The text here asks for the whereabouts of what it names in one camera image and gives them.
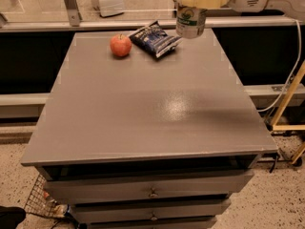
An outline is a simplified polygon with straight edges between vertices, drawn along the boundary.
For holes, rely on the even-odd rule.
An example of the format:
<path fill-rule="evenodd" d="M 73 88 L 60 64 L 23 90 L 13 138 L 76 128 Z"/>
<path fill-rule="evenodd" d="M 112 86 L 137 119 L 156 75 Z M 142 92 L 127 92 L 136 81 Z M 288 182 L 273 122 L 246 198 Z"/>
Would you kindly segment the green silver 7up can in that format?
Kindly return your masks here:
<path fill-rule="evenodd" d="M 203 34 L 206 22 L 206 9 L 178 6 L 176 32 L 179 36 L 194 39 Z"/>

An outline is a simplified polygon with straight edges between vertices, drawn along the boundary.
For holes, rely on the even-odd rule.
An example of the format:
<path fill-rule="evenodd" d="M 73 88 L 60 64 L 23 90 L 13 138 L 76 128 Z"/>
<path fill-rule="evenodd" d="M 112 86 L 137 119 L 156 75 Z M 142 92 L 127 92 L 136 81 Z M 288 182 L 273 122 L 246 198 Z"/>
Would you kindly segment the blue chip bag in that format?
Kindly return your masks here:
<path fill-rule="evenodd" d="M 180 36 L 168 35 L 157 21 L 132 32 L 129 38 L 133 44 L 155 58 L 173 51 L 182 41 Z"/>

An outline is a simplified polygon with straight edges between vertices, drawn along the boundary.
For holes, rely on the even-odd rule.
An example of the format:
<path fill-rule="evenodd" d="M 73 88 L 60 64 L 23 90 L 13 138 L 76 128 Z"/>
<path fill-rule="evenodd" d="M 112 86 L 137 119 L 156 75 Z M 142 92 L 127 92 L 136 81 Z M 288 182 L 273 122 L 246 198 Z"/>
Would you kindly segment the red apple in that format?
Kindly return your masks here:
<path fill-rule="evenodd" d="M 116 34 L 110 41 L 110 48 L 114 56 L 125 57 L 132 49 L 132 41 L 124 34 Z"/>

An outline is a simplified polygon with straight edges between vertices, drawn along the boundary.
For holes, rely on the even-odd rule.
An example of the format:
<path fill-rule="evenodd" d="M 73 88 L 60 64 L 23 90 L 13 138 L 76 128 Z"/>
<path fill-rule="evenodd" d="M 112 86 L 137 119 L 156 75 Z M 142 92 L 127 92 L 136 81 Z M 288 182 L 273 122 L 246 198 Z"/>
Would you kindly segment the grey drawer cabinet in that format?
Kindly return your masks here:
<path fill-rule="evenodd" d="M 160 59 L 110 39 L 73 38 L 22 164 L 87 229 L 210 229 L 275 142 L 212 31 Z"/>

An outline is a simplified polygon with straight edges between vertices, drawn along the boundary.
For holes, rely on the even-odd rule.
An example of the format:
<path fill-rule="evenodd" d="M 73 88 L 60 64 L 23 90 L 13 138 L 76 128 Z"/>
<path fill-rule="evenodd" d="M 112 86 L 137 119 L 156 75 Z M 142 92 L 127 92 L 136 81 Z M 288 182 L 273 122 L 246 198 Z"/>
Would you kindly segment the top drawer knob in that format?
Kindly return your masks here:
<path fill-rule="evenodd" d="M 152 188 L 151 192 L 149 193 L 149 198 L 158 198 L 158 194 L 155 192 L 155 190 Z"/>

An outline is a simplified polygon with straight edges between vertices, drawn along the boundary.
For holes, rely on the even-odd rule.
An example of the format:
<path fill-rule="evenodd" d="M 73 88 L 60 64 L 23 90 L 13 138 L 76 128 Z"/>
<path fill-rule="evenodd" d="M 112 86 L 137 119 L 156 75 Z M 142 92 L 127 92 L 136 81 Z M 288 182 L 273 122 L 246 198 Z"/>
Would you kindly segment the drawer knob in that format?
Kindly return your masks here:
<path fill-rule="evenodd" d="M 158 217 L 156 216 L 155 213 L 152 213 L 152 214 L 151 214 L 150 220 L 151 220 L 151 221 L 156 221 L 156 220 L 158 220 Z"/>
<path fill-rule="evenodd" d="M 149 193 L 149 198 L 158 198 L 158 194 L 155 192 L 155 190 L 152 188 L 151 192 Z"/>

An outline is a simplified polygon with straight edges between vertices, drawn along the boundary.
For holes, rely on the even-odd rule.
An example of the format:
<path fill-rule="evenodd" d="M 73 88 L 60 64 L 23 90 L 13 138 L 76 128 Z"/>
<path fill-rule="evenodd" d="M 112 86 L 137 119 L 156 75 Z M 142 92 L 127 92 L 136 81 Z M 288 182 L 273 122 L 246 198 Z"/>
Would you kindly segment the black object on floor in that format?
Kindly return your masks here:
<path fill-rule="evenodd" d="M 16 229 L 25 218 L 23 208 L 0 206 L 0 229 Z"/>

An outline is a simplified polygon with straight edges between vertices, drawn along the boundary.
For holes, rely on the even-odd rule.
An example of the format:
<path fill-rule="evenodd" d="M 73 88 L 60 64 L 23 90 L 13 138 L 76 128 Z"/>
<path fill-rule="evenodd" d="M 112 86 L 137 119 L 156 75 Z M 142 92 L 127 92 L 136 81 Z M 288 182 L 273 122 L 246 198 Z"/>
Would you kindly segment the yellow wooden frame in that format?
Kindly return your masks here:
<path fill-rule="evenodd" d="M 302 155 L 305 153 L 305 123 L 303 120 L 297 120 L 296 118 L 290 119 L 290 114 L 293 112 L 290 108 L 290 103 L 295 97 L 295 93 L 297 92 L 304 75 L 305 61 L 298 69 L 293 81 L 290 83 L 288 89 L 280 100 L 280 104 L 269 123 L 271 134 L 274 137 L 289 137 L 293 134 L 301 135 L 301 144 L 291 156 L 287 156 L 282 149 L 279 150 L 283 158 L 295 167 L 302 165 Z"/>

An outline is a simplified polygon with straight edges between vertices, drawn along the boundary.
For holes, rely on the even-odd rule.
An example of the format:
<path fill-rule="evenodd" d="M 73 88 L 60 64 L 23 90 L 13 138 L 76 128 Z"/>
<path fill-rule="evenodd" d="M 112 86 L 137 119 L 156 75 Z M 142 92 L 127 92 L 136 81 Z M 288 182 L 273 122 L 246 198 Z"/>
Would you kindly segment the metal railing frame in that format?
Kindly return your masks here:
<path fill-rule="evenodd" d="M 154 20 L 175 27 L 173 0 L 124 0 L 122 14 L 103 18 L 92 0 L 0 0 L 1 31 L 117 31 L 142 27 Z M 279 10 L 237 12 L 229 7 L 208 10 L 208 28 L 293 26 L 303 21 Z"/>

